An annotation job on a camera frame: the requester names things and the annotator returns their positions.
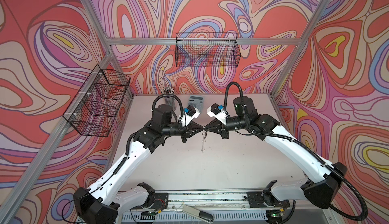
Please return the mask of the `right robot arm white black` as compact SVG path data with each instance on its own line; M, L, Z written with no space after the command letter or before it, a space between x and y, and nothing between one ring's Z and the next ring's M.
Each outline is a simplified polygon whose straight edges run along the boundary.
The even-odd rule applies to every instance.
M347 167L340 162L332 163L315 153L293 137L274 117L259 114L253 100L243 94L237 82L227 85L224 103L211 105L207 114L213 120L205 126L206 131L228 139L231 131L245 129L248 136L256 136L273 146L303 171L305 176L301 180L271 181L263 190L263 199L268 205L275 201L307 200L320 209L331 209L352 221L363 221L368 217L365 199L345 178ZM343 184L359 201L360 214L347 214L332 204Z

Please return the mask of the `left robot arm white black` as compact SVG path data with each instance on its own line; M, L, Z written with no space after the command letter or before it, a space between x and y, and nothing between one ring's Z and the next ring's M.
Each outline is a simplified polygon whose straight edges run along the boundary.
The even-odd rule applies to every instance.
M185 143L203 130L201 125L193 121L200 111L192 105L183 107L176 95L171 97L179 105L180 115L176 122L172 121L172 106L157 105L163 98L163 95L159 95L152 104L151 119L130 135L122 156L95 183L75 191L71 202L82 224L115 224L124 212L135 207L151 208L156 213L166 208L166 201L156 198L154 188L144 182L121 194L119 190L138 165L164 145L167 138L179 136Z

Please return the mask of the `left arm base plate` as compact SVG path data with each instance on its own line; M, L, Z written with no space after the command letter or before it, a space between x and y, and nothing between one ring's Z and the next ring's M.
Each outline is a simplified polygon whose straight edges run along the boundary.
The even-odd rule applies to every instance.
M169 194L167 192L155 193L146 203L136 206L132 210L164 210L168 207Z

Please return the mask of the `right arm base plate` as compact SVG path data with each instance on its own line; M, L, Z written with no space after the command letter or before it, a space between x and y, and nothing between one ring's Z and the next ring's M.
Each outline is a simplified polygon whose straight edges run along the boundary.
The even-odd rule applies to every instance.
M247 196L244 197L248 202L251 208L289 208L289 200L279 201L269 193L263 192L247 192Z

